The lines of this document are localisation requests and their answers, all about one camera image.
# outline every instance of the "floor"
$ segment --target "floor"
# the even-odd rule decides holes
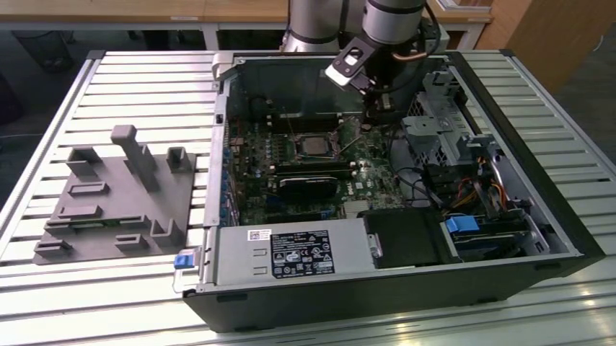
[[[10,32],[0,32],[0,74],[8,80],[26,116],[0,126],[0,207],[28,163],[67,90],[90,50],[145,50],[143,40],[131,40],[127,32],[76,32],[68,45],[74,68],[62,74],[42,72]],[[277,34],[269,37],[277,40]],[[174,49],[195,49],[191,40]],[[616,25],[603,45],[590,54],[556,99],[612,161],[616,161]]]

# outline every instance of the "white table leg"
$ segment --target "white table leg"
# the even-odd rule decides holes
[[[473,50],[477,41],[480,40],[481,32],[484,31],[484,23],[468,24],[468,29],[464,32],[463,39],[460,40],[459,50]]]
[[[219,31],[218,23],[203,23],[202,24],[205,46],[207,50],[221,50],[219,37],[217,35],[218,31]]]

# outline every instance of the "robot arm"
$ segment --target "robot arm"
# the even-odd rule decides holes
[[[284,51],[338,51],[340,33],[353,28],[358,33],[326,75],[340,87],[357,90],[365,97],[393,92],[393,80],[407,63],[427,58],[439,47],[439,24],[428,8],[436,42],[425,51],[425,8],[427,0],[292,0]]]

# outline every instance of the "wooden desk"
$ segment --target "wooden desk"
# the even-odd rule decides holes
[[[457,48],[473,49],[485,24],[492,22],[491,14],[444,11],[436,0],[429,3],[447,31],[463,32]],[[203,20],[209,22],[203,26],[206,45],[209,49],[219,49],[219,30],[284,30],[288,0],[205,0]]]
[[[492,16],[445,12],[429,0],[460,49],[473,49]],[[288,0],[0,0],[0,30],[201,30],[209,50],[219,30],[284,30]]]
[[[0,0],[0,20],[27,22],[202,21],[205,0]]]

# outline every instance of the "circuit board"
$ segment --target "circuit board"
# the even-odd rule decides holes
[[[389,170],[388,137],[378,127],[362,125],[356,116],[340,122],[338,128],[328,133],[274,134],[264,124],[233,126],[242,225],[356,217],[344,208],[354,201],[364,201],[360,205],[366,209],[404,205],[405,199]],[[273,192],[276,174],[272,167],[332,161],[349,162],[354,168],[353,178],[337,182],[333,197],[310,203],[286,203]]]

